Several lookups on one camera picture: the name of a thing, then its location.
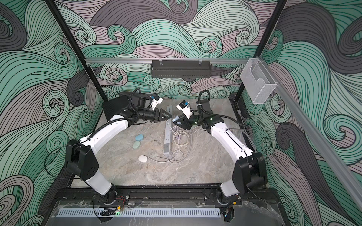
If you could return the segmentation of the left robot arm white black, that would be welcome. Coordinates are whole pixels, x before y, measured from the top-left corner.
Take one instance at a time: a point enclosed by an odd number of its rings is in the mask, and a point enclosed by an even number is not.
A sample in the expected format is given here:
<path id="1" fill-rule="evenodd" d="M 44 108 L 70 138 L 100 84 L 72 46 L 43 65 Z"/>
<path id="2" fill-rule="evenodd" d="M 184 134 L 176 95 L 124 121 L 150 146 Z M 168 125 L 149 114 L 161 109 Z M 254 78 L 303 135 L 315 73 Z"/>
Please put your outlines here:
<path id="1" fill-rule="evenodd" d="M 130 96 L 122 95 L 102 104 L 107 123 L 93 133 L 72 139 L 66 145 L 65 167 L 91 187 L 106 205 L 117 200 L 115 185 L 99 170 L 96 158 L 101 148 L 120 132 L 139 120 L 161 122 L 171 119 L 171 114 L 157 106 L 163 102 L 158 95 L 144 96 L 136 88 Z"/>

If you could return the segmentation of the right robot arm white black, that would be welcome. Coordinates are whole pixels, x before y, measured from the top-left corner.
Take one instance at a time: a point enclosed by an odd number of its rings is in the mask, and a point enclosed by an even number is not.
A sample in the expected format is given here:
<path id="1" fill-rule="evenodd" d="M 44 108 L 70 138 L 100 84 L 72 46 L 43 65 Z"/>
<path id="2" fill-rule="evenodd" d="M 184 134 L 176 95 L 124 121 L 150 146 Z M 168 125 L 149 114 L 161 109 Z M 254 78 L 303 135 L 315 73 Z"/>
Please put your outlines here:
<path id="1" fill-rule="evenodd" d="M 231 179 L 223 182 L 217 189 L 216 196 L 221 205 L 233 202 L 235 196 L 244 195 L 267 184 L 266 162 L 264 156 L 243 144 L 233 129 L 225 123 L 226 115 L 214 113 L 210 108 L 211 94 L 208 90 L 200 92 L 197 110 L 190 103 L 182 101 L 177 109 L 182 115 L 173 119 L 173 124 L 191 130 L 194 125 L 201 126 L 214 137 L 227 151 L 234 162 Z"/>

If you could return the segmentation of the white power strip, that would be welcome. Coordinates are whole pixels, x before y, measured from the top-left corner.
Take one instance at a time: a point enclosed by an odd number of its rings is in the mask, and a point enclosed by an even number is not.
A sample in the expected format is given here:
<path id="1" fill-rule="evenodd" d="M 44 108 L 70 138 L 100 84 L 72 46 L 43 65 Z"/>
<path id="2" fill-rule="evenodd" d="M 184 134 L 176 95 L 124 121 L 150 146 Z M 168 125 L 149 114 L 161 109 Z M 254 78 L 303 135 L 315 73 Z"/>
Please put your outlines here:
<path id="1" fill-rule="evenodd" d="M 165 139 L 164 139 L 164 149 L 163 155 L 168 156 L 171 153 L 171 143 L 172 143 L 172 118 L 168 119 L 165 124 Z"/>

